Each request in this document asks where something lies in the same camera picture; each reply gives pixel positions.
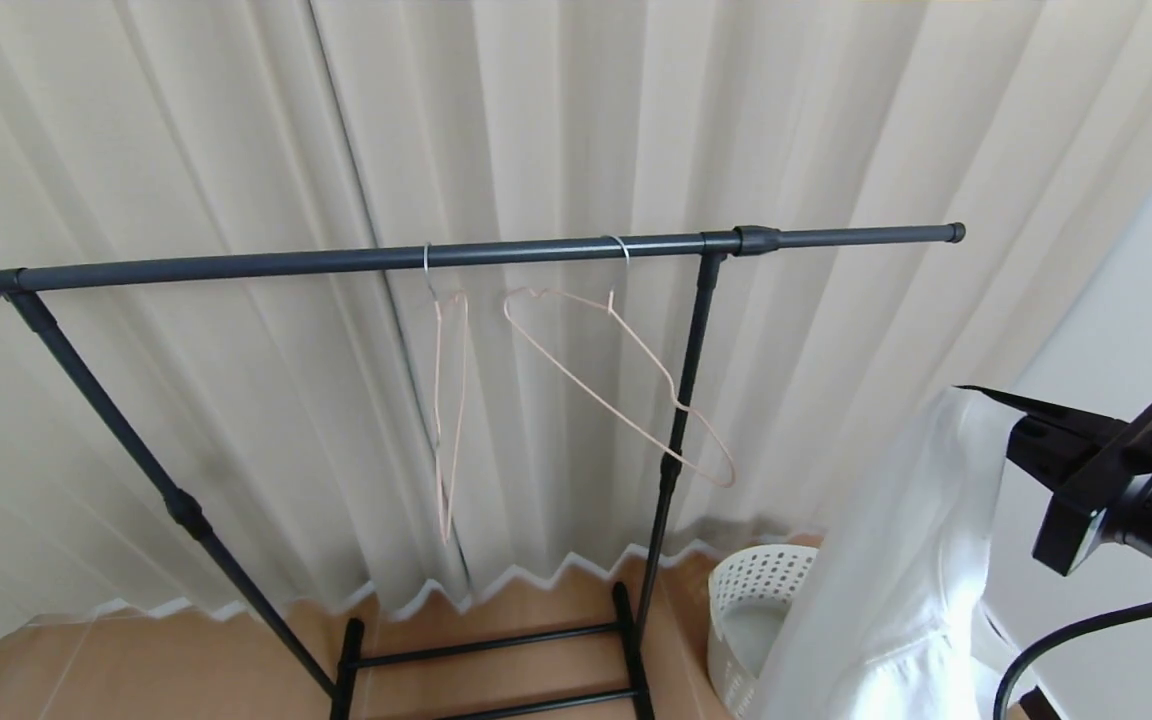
perforated basket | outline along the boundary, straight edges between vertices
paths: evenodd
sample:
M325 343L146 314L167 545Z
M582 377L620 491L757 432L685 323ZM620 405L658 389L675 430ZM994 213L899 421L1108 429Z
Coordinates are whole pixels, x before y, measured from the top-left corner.
M733 717L745 715L758 676L740 661L745 647L734 647L723 628L732 611L748 605L786 607L812 569L817 548L799 544L760 544L719 562L708 575L708 682Z

black garment rack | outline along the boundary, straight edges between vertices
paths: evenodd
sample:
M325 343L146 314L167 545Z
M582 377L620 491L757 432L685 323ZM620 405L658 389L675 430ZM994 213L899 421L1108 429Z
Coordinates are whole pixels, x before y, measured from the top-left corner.
M691 327L687 333L687 347L682 361L682 377L679 382L679 402L691 404L691 391L696 384L696 369L700 365L700 346L708 323L708 305L718 283L718 270L728 255L764 255L788 247L844 247L844 245L893 245L905 242L960 242L965 228L963 223L916 225L916 227L826 229L826 232L781 232L780 229L742 225L730 232L702 232L684 234L657 234L657 236L622 237L620 242L609 236L575 240L541 240L529 242L483 242L471 245L444 245L429 249L431 268L453 268L463 265L495 265L513 263L550 263L566 260L616 259L628 255L649 258L664 255L699 255L700 270L696 278L696 297L691 311ZM446 717L444 720L495 720L499 717L529 715L532 712L589 705L596 702L628 698L634 703L637 720L652 720L652 698L649 681L641 659L641 644L649 620L652 589L655 584L660 562L660 547L669 517L669 501L677 483L682 465L669 455L660 458L660 492L655 517L652 524L652 541L647 546L646 570L641 589L637 616L630 607L626 584L616 583L612 589L612 602L616 607L616 620L599 626L532 632L517 637L457 644L448 647L430 647L394 655L362 657L362 632L364 626L351 619L346 626L344 643L340 650L338 679L328 673L310 655L305 644L296 637L291 628L270 605L260 589L248 577L238 561L230 555L225 544L207 523L198 502L180 488L154 454L142 441L131 423L114 404L100 381L92 376L88 364L70 344L60 329L55 316L38 297L38 293L68 290L83 287L113 287L126 285L166 283L182 281L207 281L207 279L259 278L274 275L312 275L325 273L362 273L376 270L416 270L424 266L425 247L379 247L361 250L321 250L308 252L270 252L258 255L226 255L211 258L175 258L164 260L137 260L124 263L96 263L86 265L63 265L54 268L0 270L0 300L10 302L28 327L55 356L65 373L69 376L78 392L88 399L92 410L100 415L106 427L123 446L128 455L154 484L166 502L169 515L191 536L215 561L225 577L238 589L252 611L264 619L274 635L283 642L288 651L314 683L328 694L332 700L332 720L349 717L353 703L353 684L357 670L412 660L429 660L433 657L461 655L467 652L488 651L520 644L575 638L581 635L615 632L620 635L621 647L626 652L628 687L617 691L599 694L576 694L558 700L531 702L526 705L499 707L484 712L468 712L463 715ZM682 450L682 435L687 425L687 414L675 411L669 432L669 448Z

black cable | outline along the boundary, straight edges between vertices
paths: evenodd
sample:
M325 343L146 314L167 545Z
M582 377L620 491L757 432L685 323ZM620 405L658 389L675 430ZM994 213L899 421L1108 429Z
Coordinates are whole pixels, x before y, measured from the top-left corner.
M1064 628L1046 635L1046 637L1032 644L1032 646L1025 647L1025 651L1016 655L1016 659L1011 660L1011 665L1007 666L1007 672L1002 674L1002 682L998 683L998 694L993 696L993 719L1005 720L1007 700L1011 696L1011 690L1016 687L1016 682L1020 682L1020 675L1024 674L1024 670L1028 669L1030 664L1033 664L1033 660L1038 660L1038 655L1059 646L1061 643L1082 637L1082 635L1150 617L1152 617L1152 602L1124 607L1122 611L1106 612L1106 614L1093 615L1092 617L1079 620L1078 623L1064 626Z

laundry basket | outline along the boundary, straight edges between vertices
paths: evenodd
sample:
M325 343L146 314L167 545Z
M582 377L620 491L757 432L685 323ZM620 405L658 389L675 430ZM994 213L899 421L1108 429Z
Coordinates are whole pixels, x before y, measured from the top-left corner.
M801 544L760 544L719 562L708 576L708 682L737 720L814 553Z

floor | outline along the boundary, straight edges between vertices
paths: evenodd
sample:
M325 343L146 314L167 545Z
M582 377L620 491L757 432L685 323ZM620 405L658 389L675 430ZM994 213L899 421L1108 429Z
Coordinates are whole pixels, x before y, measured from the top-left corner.
M691 555L664 569L647 620L644 664L655 715L726 720L705 675L714 562ZM621 579L637 598L643 561ZM366 623L365 655L599 623L614 619L611 585L570 570L552 592L515 582L461 616L441 596L403 623L378 619L374 600L353 616ZM288 621L319 662L334 667L348 616L298 602ZM362 670L353 717L416 720L518 702L626 687L615 634L505 647L452 659ZM227 623L195 612L164 620L134 614L91 623L28 626L0 639L0 719L69 717L327 717L328 700L273 634L247 615ZM629 700L547 712L544 720L632 719Z

